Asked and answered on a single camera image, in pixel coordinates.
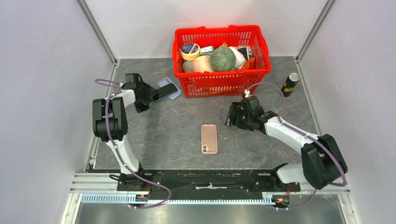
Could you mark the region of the dark green smartphone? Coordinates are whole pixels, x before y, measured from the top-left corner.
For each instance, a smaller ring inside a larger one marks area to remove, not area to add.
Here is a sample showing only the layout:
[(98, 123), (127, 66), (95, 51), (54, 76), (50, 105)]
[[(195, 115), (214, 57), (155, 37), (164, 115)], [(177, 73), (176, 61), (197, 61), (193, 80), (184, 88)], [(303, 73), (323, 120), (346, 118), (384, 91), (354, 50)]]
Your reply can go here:
[(154, 94), (153, 99), (155, 101), (158, 101), (176, 93), (177, 91), (178, 88), (173, 83), (169, 83), (163, 87), (156, 89), (156, 93)]

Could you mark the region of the pink phone case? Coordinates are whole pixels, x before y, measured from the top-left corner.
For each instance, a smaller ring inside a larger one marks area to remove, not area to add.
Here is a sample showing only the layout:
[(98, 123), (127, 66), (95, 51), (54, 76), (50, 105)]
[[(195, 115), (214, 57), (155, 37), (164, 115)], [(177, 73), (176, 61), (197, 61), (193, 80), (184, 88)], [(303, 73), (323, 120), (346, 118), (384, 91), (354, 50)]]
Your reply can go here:
[(218, 152), (216, 125), (204, 124), (201, 126), (201, 151), (204, 154), (216, 154)]

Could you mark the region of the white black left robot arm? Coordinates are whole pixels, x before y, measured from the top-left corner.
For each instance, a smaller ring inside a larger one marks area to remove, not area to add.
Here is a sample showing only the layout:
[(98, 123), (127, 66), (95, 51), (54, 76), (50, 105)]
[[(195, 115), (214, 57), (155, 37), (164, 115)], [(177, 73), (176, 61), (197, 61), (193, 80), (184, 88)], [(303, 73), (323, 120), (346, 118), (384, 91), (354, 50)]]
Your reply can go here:
[(96, 79), (95, 83), (116, 90), (107, 98), (95, 99), (92, 102), (92, 128), (96, 137), (106, 143), (114, 153), (120, 166), (120, 172), (131, 175), (128, 184), (134, 190), (145, 188), (147, 179), (137, 173), (140, 162), (132, 152), (127, 139), (128, 121), (126, 107), (134, 105), (138, 113), (148, 111), (156, 89), (145, 83), (138, 73), (125, 75), (124, 83)]

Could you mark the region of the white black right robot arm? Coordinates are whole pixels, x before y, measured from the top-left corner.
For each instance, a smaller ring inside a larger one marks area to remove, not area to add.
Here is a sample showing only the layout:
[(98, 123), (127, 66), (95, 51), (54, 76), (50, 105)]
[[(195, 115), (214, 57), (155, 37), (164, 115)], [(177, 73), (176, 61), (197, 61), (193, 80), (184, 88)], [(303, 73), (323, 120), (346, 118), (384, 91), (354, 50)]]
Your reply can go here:
[(230, 105), (226, 126), (259, 131), (276, 138), (301, 155), (301, 163), (281, 165), (270, 177), (272, 189), (281, 191), (292, 182), (310, 184), (315, 189), (328, 185), (347, 185), (348, 171), (336, 140), (329, 134), (322, 136), (306, 132), (272, 111), (264, 111), (256, 96), (243, 98)]

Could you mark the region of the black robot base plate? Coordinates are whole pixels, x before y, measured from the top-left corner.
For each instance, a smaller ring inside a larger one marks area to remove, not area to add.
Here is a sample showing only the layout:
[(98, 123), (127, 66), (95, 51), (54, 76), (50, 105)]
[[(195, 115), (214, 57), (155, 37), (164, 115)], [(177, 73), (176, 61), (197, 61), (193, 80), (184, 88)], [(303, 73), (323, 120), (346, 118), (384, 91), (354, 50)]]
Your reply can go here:
[(275, 169), (146, 169), (134, 175), (110, 175), (118, 191), (148, 195), (150, 200), (260, 199), (263, 192), (299, 192), (298, 183), (283, 184)]

